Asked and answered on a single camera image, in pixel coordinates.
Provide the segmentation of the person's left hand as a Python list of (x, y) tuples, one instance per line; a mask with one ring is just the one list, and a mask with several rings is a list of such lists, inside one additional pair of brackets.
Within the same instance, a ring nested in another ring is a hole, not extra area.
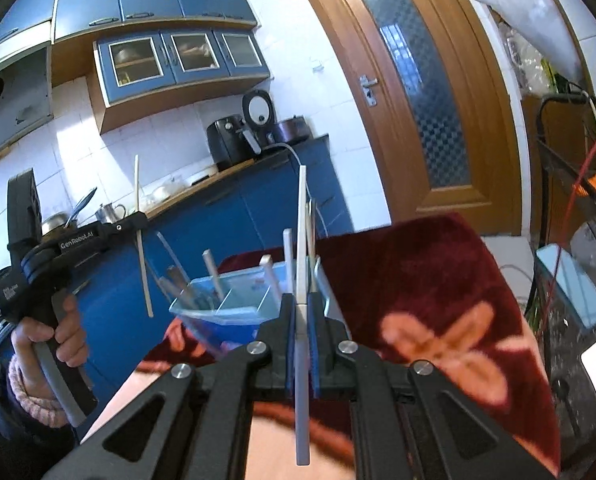
[(69, 367), (83, 365), (89, 357), (86, 333), (81, 325), (77, 298), (67, 295), (63, 301), (64, 317), (55, 330), (26, 316), (13, 330), (10, 340), (18, 359), (18, 367), (25, 392), (40, 399), (55, 400), (54, 392), (41, 370), (33, 351), (38, 342), (58, 343), (56, 356)]

